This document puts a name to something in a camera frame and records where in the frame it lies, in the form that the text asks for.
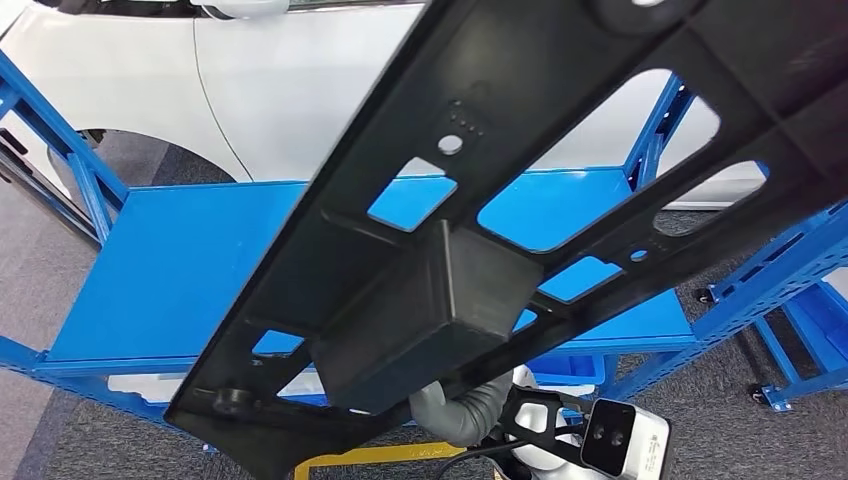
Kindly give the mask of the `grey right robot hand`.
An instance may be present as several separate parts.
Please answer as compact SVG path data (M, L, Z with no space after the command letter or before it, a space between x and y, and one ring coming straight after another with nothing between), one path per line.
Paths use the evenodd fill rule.
M445 397L439 381L434 381L408 398L413 420L443 441L461 446L464 440L465 413L461 405Z

